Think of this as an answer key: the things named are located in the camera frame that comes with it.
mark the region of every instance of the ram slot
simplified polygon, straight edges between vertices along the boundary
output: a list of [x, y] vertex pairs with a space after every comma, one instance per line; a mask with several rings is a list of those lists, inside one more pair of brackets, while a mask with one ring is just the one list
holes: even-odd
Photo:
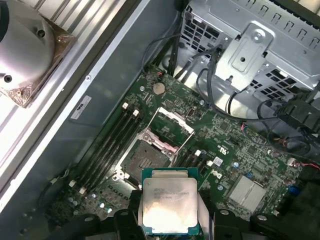
[[113, 150], [109, 153], [108, 156], [106, 156], [104, 165], [100, 169], [98, 173], [98, 177], [95, 178], [95, 181], [92, 182], [92, 184], [87, 186], [87, 189], [95, 188], [100, 182], [102, 182], [107, 174], [107, 172], [110, 170], [110, 167], [113, 165], [115, 160], [117, 159], [117, 156], [126, 149], [129, 140], [132, 138], [132, 136], [135, 135], [135, 133], [138, 132], [138, 126], [140, 124], [140, 119], [135, 119], [134, 123], [130, 127], [130, 129], [125, 133], [125, 135], [122, 137], [121, 141], [113, 148]]
[[103, 153], [106, 151], [106, 147], [108, 146], [110, 141], [113, 140], [115, 133], [119, 132], [122, 129], [124, 122], [128, 121], [130, 117], [131, 117], [131, 114], [126, 110], [121, 113], [119, 118], [116, 120], [116, 124], [112, 126], [110, 131], [105, 135], [103, 141], [97, 148], [96, 152], [93, 154], [90, 160], [87, 161], [85, 167], [83, 168], [85, 172], [81, 173], [79, 183], [82, 183], [85, 179], [91, 176], [91, 172], [94, 170], [101, 155], [103, 155]]
[[106, 158], [110, 156], [110, 152], [112, 152], [112, 150], [117, 147], [117, 145], [119, 144], [119, 141], [121, 141], [122, 139], [123, 134], [126, 134], [128, 132], [128, 130], [130, 129], [130, 127], [134, 122], [135, 122], [135, 116], [132, 114], [130, 118], [126, 121], [126, 123], [123, 126], [121, 126], [121, 130], [119, 130], [116, 133], [115, 138], [112, 141], [110, 141], [110, 144], [109, 146], [107, 146], [106, 151], [95, 164], [93, 173], [91, 174], [90, 177], [88, 177], [85, 180], [85, 183], [83, 184], [84, 187], [86, 187], [87, 185], [90, 185], [96, 179], [97, 173], [99, 172], [101, 167], [104, 165]]
[[176, 161], [176, 163], [173, 165], [174, 168], [181, 168], [183, 163], [186, 162], [190, 156], [191, 156], [192, 152], [188, 151], [186, 154], [183, 155], [183, 157], [181, 157], [178, 161]]
[[191, 164], [194, 162], [195, 158], [197, 158], [197, 156], [195, 156], [195, 155], [190, 155], [190, 156], [187, 158], [187, 160], [181, 164], [181, 167], [182, 167], [182, 168], [188, 168], [188, 167], [190, 167]]

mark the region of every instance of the ventilation holes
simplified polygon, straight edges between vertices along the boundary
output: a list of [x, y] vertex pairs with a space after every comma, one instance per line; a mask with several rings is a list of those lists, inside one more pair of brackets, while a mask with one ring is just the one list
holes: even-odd
[[276, 14], [273, 16], [271, 22], [276, 25], [276, 24], [279, 22], [280, 18], [281, 18], [281, 15], [280, 15], [279, 13], [276, 13]]
[[307, 34], [307, 31], [304, 29], [301, 29], [298, 35], [296, 36], [296, 38], [302, 41], [305, 38], [306, 34]]
[[315, 37], [313, 38], [312, 42], [310, 43], [310, 47], [313, 47], [315, 49], [318, 46], [318, 43], [320, 42], [319, 38]]
[[265, 76], [276, 83], [275, 85], [260, 90], [262, 94], [270, 99], [282, 98], [288, 94], [296, 94], [300, 91], [298, 87], [293, 86], [296, 81], [291, 77], [285, 76], [284, 73], [282, 74], [278, 69], [268, 72]]
[[289, 33], [294, 25], [295, 24], [292, 21], [288, 21], [284, 27], [284, 30], [286, 30]]
[[254, 89], [258, 89], [262, 87], [262, 84], [260, 84], [256, 80], [252, 80], [252, 82], [250, 83], [250, 86], [253, 87]]
[[264, 17], [267, 13], [267, 11], [269, 10], [269, 8], [266, 6], [266, 5], [263, 5], [261, 8], [260, 8], [260, 11], [259, 11], [259, 15], [261, 15], [262, 17]]
[[255, 3], [256, 3], [256, 0], [248, 0], [245, 6], [250, 9]]
[[[215, 42], [218, 39], [219, 34], [220, 33], [217, 30], [206, 25], [204, 22], [199, 22], [195, 19], [186, 19], [181, 37], [187, 41], [186, 44], [188, 46], [201, 53], [212, 46], [211, 44], [209, 45], [208, 40], [210, 42]], [[202, 45], [204, 37], [208, 39], [203, 41], [207, 46]]]

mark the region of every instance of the cable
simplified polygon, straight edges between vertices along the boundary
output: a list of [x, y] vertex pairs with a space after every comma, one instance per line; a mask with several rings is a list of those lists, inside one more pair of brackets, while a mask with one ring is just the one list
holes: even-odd
[[320, 170], [320, 166], [318, 166], [318, 165], [316, 165], [314, 163], [302, 163], [301, 162], [299, 165], [301, 165], [301, 166], [311, 166], [311, 167], [314, 167], [314, 168]]
[[308, 132], [305, 127], [300, 128], [300, 132], [303, 137], [317, 150], [320, 150], [320, 139], [318, 137], [313, 136]]
[[216, 66], [217, 66], [217, 60], [219, 57], [219, 51], [215, 51], [210, 59], [209, 62], [209, 67], [208, 67], [208, 71], [207, 71], [207, 92], [208, 92], [208, 97], [209, 97], [209, 101], [211, 103], [211, 107], [212, 110], [218, 114], [219, 116], [223, 117], [223, 118], [227, 118], [230, 120], [234, 120], [234, 121], [239, 121], [239, 122], [247, 122], [247, 123], [253, 123], [253, 122], [263, 122], [263, 121], [271, 121], [271, 120], [277, 120], [277, 117], [267, 117], [267, 118], [256, 118], [256, 119], [250, 119], [250, 118], [241, 118], [241, 117], [235, 117], [235, 116], [231, 116], [229, 114], [227, 114], [226, 112], [220, 110], [216, 105], [215, 105], [215, 101], [214, 101], [214, 97], [213, 97], [213, 92], [212, 92], [212, 76], [215, 74], [216, 72]]
[[290, 155], [290, 156], [293, 156], [293, 157], [296, 157], [296, 158], [299, 158], [299, 159], [304, 159], [304, 160], [310, 160], [309, 158], [303, 156], [303, 155], [299, 155], [299, 154], [295, 154], [295, 153], [292, 153], [292, 152], [289, 152], [289, 151], [286, 151], [286, 150], [283, 150], [282, 148], [280, 148], [279, 146], [277, 146], [274, 142], [272, 142], [272, 138], [271, 138], [271, 134], [273, 132], [273, 130], [275, 129], [275, 127], [280, 123], [281, 121], [279, 120], [278, 122], [276, 122], [270, 129], [269, 129], [269, 132], [266, 136], [266, 139], [268, 141], [268, 143], [275, 149], [277, 150], [278, 152], [282, 153], [282, 154], [287, 154], [287, 155]]
[[[180, 14], [180, 20], [177, 23], [177, 27], [174, 31], [174, 34], [178, 34], [181, 32], [181, 27], [182, 27], [182, 16]], [[167, 69], [167, 73], [170, 76], [174, 76], [175, 74], [175, 69], [177, 66], [177, 61], [178, 61], [178, 49], [179, 49], [179, 41], [180, 41], [180, 37], [175, 37], [173, 39], [173, 43], [172, 43], [172, 51], [171, 51], [171, 55], [170, 55], [170, 60], [169, 60], [169, 65], [168, 65], [168, 69]]]
[[45, 199], [45, 196], [46, 196], [48, 190], [51, 188], [51, 186], [54, 185], [59, 179], [65, 179], [69, 175], [70, 171], [71, 171], [71, 169], [67, 168], [63, 172], [63, 175], [60, 174], [60, 175], [54, 177], [50, 182], [47, 183], [47, 185], [44, 187], [44, 189], [41, 191], [41, 193], [38, 197], [38, 200], [36, 203], [38, 208], [42, 208], [45, 206], [44, 199]]
[[[269, 100], [266, 100], [266, 101], [261, 102], [261, 103], [259, 104], [257, 110], [256, 110], [256, 114], [257, 114], [257, 116], [258, 116], [259, 119], [261, 119], [261, 120], [264, 119], [264, 118], [262, 117], [262, 111], [261, 111], [262, 106], [265, 105], [265, 104], [268, 104], [268, 103], [272, 103], [272, 102], [276, 102], [276, 103], [279, 103], [279, 104], [285, 104], [285, 103], [286, 103], [285, 101], [282, 101], [282, 100], [279, 100], [279, 99], [269, 99]], [[264, 121], [262, 121], [262, 123], [263, 123], [263, 125], [265, 126], [266, 131], [269, 132], [269, 131], [270, 131], [269, 126], [268, 126]]]
[[226, 112], [229, 114], [229, 115], [231, 115], [231, 103], [232, 103], [232, 101], [234, 100], [234, 98], [237, 96], [237, 92], [234, 92], [231, 96], [230, 96], [230, 98], [229, 98], [229, 100], [228, 100], [228, 102], [227, 102], [227, 108], [226, 108]]
[[200, 94], [200, 96], [203, 98], [203, 100], [207, 99], [207, 96], [202, 92], [202, 90], [200, 89], [200, 85], [199, 85], [199, 80], [202, 76], [202, 74], [205, 72], [205, 71], [208, 71], [208, 68], [203, 68], [198, 76], [196, 77], [196, 81], [195, 81], [195, 85], [196, 85], [196, 88], [198, 90], [198, 93]]
[[144, 51], [144, 53], [143, 53], [142, 61], [141, 61], [142, 73], [143, 73], [144, 75], [147, 75], [147, 72], [146, 72], [146, 70], [145, 70], [146, 56], [147, 56], [147, 53], [149, 52], [150, 48], [152, 47], [152, 45], [155, 44], [155, 43], [157, 43], [157, 42], [160, 42], [160, 41], [163, 41], [163, 40], [166, 40], [166, 39], [171, 39], [171, 38], [178, 37], [178, 36], [181, 36], [181, 33], [177, 33], [177, 34], [173, 34], [173, 35], [169, 35], [169, 36], [164, 36], [164, 37], [155, 39], [155, 40], [153, 40], [152, 42], [150, 42], [150, 44], [146, 47], [146, 49], [145, 49], [145, 51]]
[[205, 55], [208, 55], [208, 54], [212, 54], [216, 49], [210, 49], [210, 50], [206, 50], [206, 51], [203, 51], [203, 52], [199, 52], [195, 55], [193, 55], [191, 57], [191, 60], [189, 59], [186, 64], [183, 66], [183, 68], [174, 76], [175, 79], [179, 79], [182, 74], [184, 74], [185, 71], [188, 70], [188, 68], [193, 65], [193, 63], [197, 60], [198, 57], [201, 57], [201, 56], [205, 56]]

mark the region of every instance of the black cable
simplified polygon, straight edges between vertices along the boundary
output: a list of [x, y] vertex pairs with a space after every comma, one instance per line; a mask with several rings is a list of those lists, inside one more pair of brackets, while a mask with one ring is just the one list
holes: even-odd
[[207, 80], [206, 80], [207, 92], [208, 92], [208, 97], [209, 97], [209, 101], [211, 103], [212, 110], [216, 114], [218, 114], [219, 116], [221, 116], [223, 118], [227, 118], [227, 119], [234, 120], [234, 121], [239, 121], [239, 122], [253, 123], [253, 122], [263, 122], [263, 121], [277, 120], [278, 119], [277, 117], [267, 117], [267, 118], [263, 118], [263, 119], [260, 119], [260, 118], [250, 119], [250, 118], [235, 117], [235, 116], [231, 116], [231, 115], [227, 114], [226, 112], [220, 110], [215, 105], [213, 92], [212, 92], [212, 77], [216, 72], [218, 57], [219, 57], [219, 52], [216, 50], [211, 55], [211, 59], [210, 59], [209, 66], [208, 66], [208, 71], [207, 71]]
[[[273, 103], [273, 102], [276, 102], [276, 103], [279, 103], [279, 104], [285, 104], [286, 103], [285, 101], [282, 101], [282, 100], [279, 100], [279, 99], [269, 99], [269, 100], [261, 102], [259, 104], [257, 110], [256, 110], [256, 114], [257, 114], [259, 119], [261, 119], [261, 120], [264, 119], [262, 117], [262, 111], [261, 111], [262, 106], [265, 105], [265, 104], [268, 104], [268, 103]], [[269, 126], [264, 121], [262, 121], [262, 123], [265, 126], [266, 131], [269, 132], [270, 131]]]
[[155, 40], [153, 40], [152, 42], [150, 42], [150, 44], [146, 47], [146, 49], [145, 49], [145, 51], [144, 51], [144, 53], [143, 53], [142, 61], [141, 61], [141, 64], [142, 64], [142, 73], [143, 73], [144, 75], [147, 75], [147, 72], [146, 72], [146, 70], [145, 70], [146, 56], [147, 56], [147, 53], [149, 52], [150, 48], [152, 47], [152, 45], [155, 44], [155, 43], [157, 43], [157, 42], [166, 40], [166, 39], [171, 39], [171, 38], [174, 38], [174, 37], [178, 37], [178, 36], [180, 36], [180, 35], [181, 35], [181, 33], [177, 33], [177, 34], [173, 34], [173, 35], [169, 35], [169, 36], [164, 36], [164, 37], [155, 39]]
[[226, 107], [226, 112], [229, 114], [229, 115], [231, 115], [231, 103], [232, 103], [232, 101], [234, 100], [234, 98], [237, 96], [237, 92], [234, 92], [231, 96], [230, 96], [230, 98], [229, 98], [229, 100], [228, 100], [228, 102], [227, 102], [227, 107]]
[[198, 90], [198, 93], [200, 94], [200, 96], [202, 97], [203, 100], [207, 99], [207, 96], [202, 92], [202, 90], [200, 89], [200, 85], [199, 85], [199, 80], [202, 76], [202, 74], [205, 72], [205, 71], [208, 71], [208, 68], [203, 68], [198, 76], [196, 77], [196, 81], [195, 81], [195, 85], [196, 85], [196, 89]]
[[320, 150], [320, 139], [313, 136], [305, 127], [300, 128], [300, 132], [303, 137], [317, 150]]
[[[179, 22], [177, 24], [177, 28], [174, 31], [174, 34], [178, 34], [181, 32], [181, 27], [182, 27], [182, 16], [180, 14], [180, 18], [179, 18]], [[173, 39], [173, 43], [172, 43], [172, 51], [171, 51], [171, 55], [170, 55], [170, 60], [169, 60], [169, 65], [168, 65], [168, 70], [167, 73], [170, 76], [174, 76], [175, 74], [175, 69], [177, 66], [177, 61], [178, 61], [178, 50], [179, 50], [179, 42], [180, 42], [180, 37], [175, 37]]]
[[205, 56], [205, 55], [208, 55], [208, 54], [212, 54], [213, 51], [215, 51], [216, 49], [210, 49], [210, 50], [206, 50], [206, 51], [203, 51], [203, 52], [199, 52], [195, 55], [193, 55], [191, 58], [192, 60], [188, 60], [186, 62], [186, 64], [183, 66], [183, 68], [174, 76], [175, 79], [179, 79], [182, 74], [184, 74], [185, 71], [188, 70], [188, 68], [194, 63], [194, 61], [198, 58], [198, 57], [201, 57], [201, 56]]
[[159, 66], [162, 62], [163, 58], [166, 56], [167, 52], [169, 51], [170, 47], [172, 46], [174, 42], [174, 39], [169, 39], [166, 41], [164, 46], [161, 48], [160, 52], [157, 54], [157, 56], [153, 59], [152, 65]]

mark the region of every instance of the circuit board component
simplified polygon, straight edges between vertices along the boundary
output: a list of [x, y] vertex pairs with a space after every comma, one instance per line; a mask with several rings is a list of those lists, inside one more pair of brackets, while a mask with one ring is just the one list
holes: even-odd
[[[199, 94], [159, 72], [151, 66], [128, 91], [74, 170], [72, 185], [47, 211], [50, 218], [65, 223], [74, 213], [112, 216], [128, 207], [132, 190], [141, 189], [143, 169], [168, 167], [197, 168], [197, 190], [245, 220], [275, 212], [301, 167], [250, 141], [241, 123], [217, 116]], [[158, 83], [164, 92], [155, 92]], [[266, 143], [252, 129], [246, 132]]]
[[229, 198], [253, 213], [266, 192], [257, 183], [242, 175], [230, 190]]

